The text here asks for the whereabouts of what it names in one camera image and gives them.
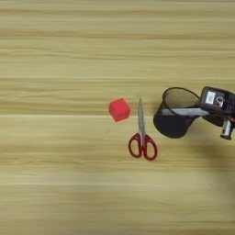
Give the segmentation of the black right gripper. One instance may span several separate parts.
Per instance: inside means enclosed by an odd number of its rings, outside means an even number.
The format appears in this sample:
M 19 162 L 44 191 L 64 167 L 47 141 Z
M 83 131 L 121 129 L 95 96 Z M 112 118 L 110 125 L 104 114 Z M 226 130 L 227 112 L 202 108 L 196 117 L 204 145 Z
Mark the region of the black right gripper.
M 220 137 L 225 140 L 231 140 L 232 131 L 235 128 L 235 116 L 213 115 L 212 121 L 215 125 L 222 127 Z

